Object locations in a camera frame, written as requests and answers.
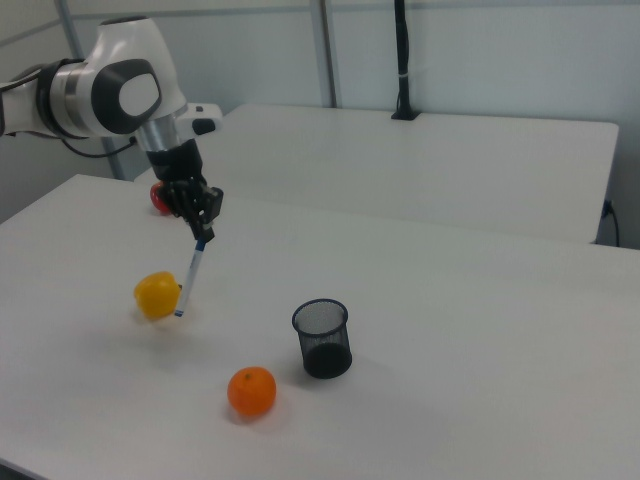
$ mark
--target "black cable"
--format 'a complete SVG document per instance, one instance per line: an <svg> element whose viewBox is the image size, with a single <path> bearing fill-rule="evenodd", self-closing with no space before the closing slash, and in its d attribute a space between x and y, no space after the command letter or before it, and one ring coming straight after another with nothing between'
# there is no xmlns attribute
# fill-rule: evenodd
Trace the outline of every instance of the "black cable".
<svg viewBox="0 0 640 480"><path fill-rule="evenodd" d="M618 216L616 215L616 211L613 209L613 202L611 200L605 200L604 205L602 206L602 214L600 215L600 218L604 220L609 216L609 214L611 214L611 216L613 217L613 225L616 228L616 247L619 247L620 228L618 226Z"/></svg>
<svg viewBox="0 0 640 480"><path fill-rule="evenodd" d="M396 20L396 52L398 56L398 99L394 120L413 120L418 114L409 99L409 30L405 16L405 0L394 0Z"/></svg>
<svg viewBox="0 0 640 480"><path fill-rule="evenodd" d="M620 246L620 229L618 228L618 216L616 215L616 211L613 209L613 206L609 206L609 211L611 212L611 216L613 217L613 224L616 227L616 247Z"/></svg>
<svg viewBox="0 0 640 480"><path fill-rule="evenodd" d="M22 80L19 80L19 81L14 82L14 83L10 83L9 85L5 85L4 87L0 87L0 93L1 92L8 92L9 90L13 90L14 88L18 88L21 85L24 85L25 83L29 83L29 82L37 79L38 75L40 75L39 71L37 73L33 74L33 75L29 75L28 77L23 78Z"/></svg>
<svg viewBox="0 0 640 480"><path fill-rule="evenodd" d="M29 135L33 135L34 137L46 138L47 140L60 140L58 137L54 135L46 135L40 132L16 132L16 133L28 133Z"/></svg>
<svg viewBox="0 0 640 480"><path fill-rule="evenodd" d="M81 152L80 150L77 150L76 148L74 148L73 146L71 146L71 144L69 142L67 142L64 139L61 139L62 143L64 144L65 147L67 147L69 150L71 150L73 153L80 155L81 157L87 157L87 158L105 158L105 157L109 157L111 155L116 155L120 152L124 152L127 148L131 148L133 147L137 142L135 138L131 138L129 139L129 144L125 145L124 147L120 147L116 150L114 150L113 152L109 152L109 153L84 153Z"/></svg>
<svg viewBox="0 0 640 480"><path fill-rule="evenodd" d="M16 75L15 77L13 77L9 81L10 82L17 82L18 80L23 79L27 75L31 75L32 73L39 72L40 70L42 70L42 67L44 67L44 66L45 66L44 63L39 63L37 65L32 65L29 68L27 68L26 70L23 70L22 72L20 72L18 75Z"/></svg>

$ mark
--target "black pole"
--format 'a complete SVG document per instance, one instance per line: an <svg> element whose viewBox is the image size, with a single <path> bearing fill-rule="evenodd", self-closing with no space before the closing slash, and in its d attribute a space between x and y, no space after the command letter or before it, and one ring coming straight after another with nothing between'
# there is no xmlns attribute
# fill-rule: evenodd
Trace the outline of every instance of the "black pole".
<svg viewBox="0 0 640 480"><path fill-rule="evenodd" d="M413 120L418 116L411 109L409 102L409 31L404 15L404 0L395 0L396 11L396 44L398 48L398 101L396 113L391 118L394 120Z"/></svg>

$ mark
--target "white tabletop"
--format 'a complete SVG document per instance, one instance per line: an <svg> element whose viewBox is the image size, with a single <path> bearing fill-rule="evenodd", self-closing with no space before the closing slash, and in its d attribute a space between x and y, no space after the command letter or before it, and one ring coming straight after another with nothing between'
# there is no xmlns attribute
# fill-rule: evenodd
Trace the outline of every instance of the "white tabletop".
<svg viewBox="0 0 640 480"><path fill-rule="evenodd" d="M589 243L617 135L595 122L244 105L198 145L205 177L231 195Z"/></svg>
<svg viewBox="0 0 640 480"><path fill-rule="evenodd" d="M186 318L132 290L193 241L148 188L75 177L0 225L0 458L87 478L636 479L640 256L225 197ZM354 361L304 373L290 317L349 309ZM232 415L245 366L274 409Z"/></svg>

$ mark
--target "marker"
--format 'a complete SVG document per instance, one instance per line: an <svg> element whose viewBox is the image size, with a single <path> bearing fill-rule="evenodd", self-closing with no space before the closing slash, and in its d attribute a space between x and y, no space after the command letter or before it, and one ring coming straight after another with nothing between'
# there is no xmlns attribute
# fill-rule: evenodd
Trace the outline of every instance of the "marker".
<svg viewBox="0 0 640 480"><path fill-rule="evenodd" d="M206 245L204 240L198 240L196 243L196 249L193 251L193 258L191 259L191 265L189 265L189 271L187 272L187 278L182 287L182 293L180 293L180 299L178 300L178 306L173 314L176 317L181 317L184 314L184 309L187 306L187 300L191 293L191 287L196 279L198 273L198 267L200 266L200 260L202 259L202 253L204 252L204 246Z"/></svg>

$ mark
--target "orange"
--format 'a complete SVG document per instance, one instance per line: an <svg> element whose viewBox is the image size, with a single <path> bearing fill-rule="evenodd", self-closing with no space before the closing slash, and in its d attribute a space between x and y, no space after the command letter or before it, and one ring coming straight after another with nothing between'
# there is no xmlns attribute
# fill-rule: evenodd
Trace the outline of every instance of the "orange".
<svg viewBox="0 0 640 480"><path fill-rule="evenodd" d="M276 381L265 368L243 368L231 377L227 387L227 398L238 413L260 415L273 406L276 399Z"/></svg>
<svg viewBox="0 0 640 480"><path fill-rule="evenodd" d="M152 273L133 290L138 308L149 320L171 315L180 297L180 285L169 272Z"/></svg>

